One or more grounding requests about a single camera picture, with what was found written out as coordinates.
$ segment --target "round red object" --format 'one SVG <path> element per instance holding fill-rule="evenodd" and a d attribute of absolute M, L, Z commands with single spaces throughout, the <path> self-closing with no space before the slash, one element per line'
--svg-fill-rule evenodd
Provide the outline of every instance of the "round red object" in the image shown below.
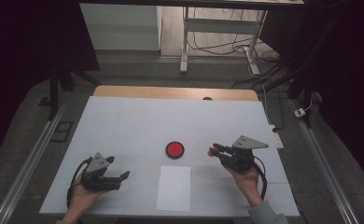
<path fill-rule="evenodd" d="M 173 160 L 181 158 L 184 152 L 185 148 L 180 142 L 171 142 L 165 148 L 165 153 Z"/>

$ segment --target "sleeve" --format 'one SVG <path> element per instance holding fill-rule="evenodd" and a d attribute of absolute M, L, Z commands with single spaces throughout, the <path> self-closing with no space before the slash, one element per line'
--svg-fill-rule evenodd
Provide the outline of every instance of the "sleeve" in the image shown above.
<path fill-rule="evenodd" d="M 277 215 L 269 205 L 268 201 L 248 210 L 255 224 L 287 224 L 284 214 Z"/>

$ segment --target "power adapter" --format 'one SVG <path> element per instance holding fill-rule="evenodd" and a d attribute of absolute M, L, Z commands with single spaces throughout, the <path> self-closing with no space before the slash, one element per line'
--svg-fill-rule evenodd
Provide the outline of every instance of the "power adapter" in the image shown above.
<path fill-rule="evenodd" d="M 302 108 L 300 108 L 300 109 L 298 109 L 298 110 L 295 110 L 295 116 L 297 117 L 297 118 L 301 118 L 301 117 L 303 117 L 305 115 L 305 112 L 304 112 L 304 110 L 302 109 Z"/>

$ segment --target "gray carpet floor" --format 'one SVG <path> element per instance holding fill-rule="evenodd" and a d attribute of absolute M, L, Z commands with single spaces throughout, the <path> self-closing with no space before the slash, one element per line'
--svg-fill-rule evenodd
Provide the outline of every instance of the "gray carpet floor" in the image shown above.
<path fill-rule="evenodd" d="M 151 54 L 109 54 L 99 52 L 101 72 L 90 72 L 106 85 L 191 87 L 229 89 L 236 81 L 250 78 L 247 62 L 243 59 L 190 58 L 188 73 L 179 74 L 179 60 L 161 58 Z M 270 65 L 261 65 L 266 71 Z M 72 132 L 68 136 L 55 133 L 53 140 L 66 137 L 65 142 L 50 141 L 37 165 L 30 182 L 14 210 L 9 223 L 54 223 L 59 217 L 40 215 L 44 201 L 63 155 L 68 149 L 85 104 L 95 87 L 81 77 L 73 75 L 77 86 L 70 93 L 70 100 L 60 121 L 71 121 Z M 235 86 L 236 89 L 258 90 L 255 81 Z M 330 193 L 318 165 L 301 132 L 298 120 L 293 116 L 291 101 L 286 98 L 288 83 L 267 92 L 269 117 L 280 127 L 284 148 L 279 151 L 296 203 L 303 217 L 289 217 L 289 223 L 344 223 L 339 208 Z M 0 148 L 0 204 L 23 165 L 30 150 L 44 129 L 49 117 L 49 107 L 40 106 L 43 97 L 49 97 L 49 83 L 34 86 L 21 103 L 10 124 L 4 144 Z M 364 173 L 337 135 L 318 113 L 318 101 L 312 106 L 311 122 L 331 168 L 336 174 L 348 200 L 353 205 L 360 223 L 364 223 Z M 115 217 L 84 216 L 85 223 L 115 223 Z M 238 218 L 234 223 L 250 223 L 249 218 Z"/>

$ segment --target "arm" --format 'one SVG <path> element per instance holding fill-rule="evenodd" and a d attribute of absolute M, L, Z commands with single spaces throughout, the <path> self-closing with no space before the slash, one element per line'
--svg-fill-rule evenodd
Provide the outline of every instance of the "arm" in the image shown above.
<path fill-rule="evenodd" d="M 234 177 L 238 189 L 244 194 L 251 208 L 248 210 L 255 224 L 287 224 L 284 214 L 277 215 L 269 205 L 269 202 L 260 198 L 258 191 L 259 173 L 251 168 L 245 173 L 237 173 L 225 167 Z"/>
<path fill-rule="evenodd" d="M 95 201 L 106 191 L 92 191 L 85 189 L 80 185 L 81 175 L 75 180 L 75 186 L 72 193 L 72 199 L 69 204 L 68 211 L 62 220 L 57 221 L 57 224 L 72 224 L 77 223 L 80 217 L 95 204 Z"/>

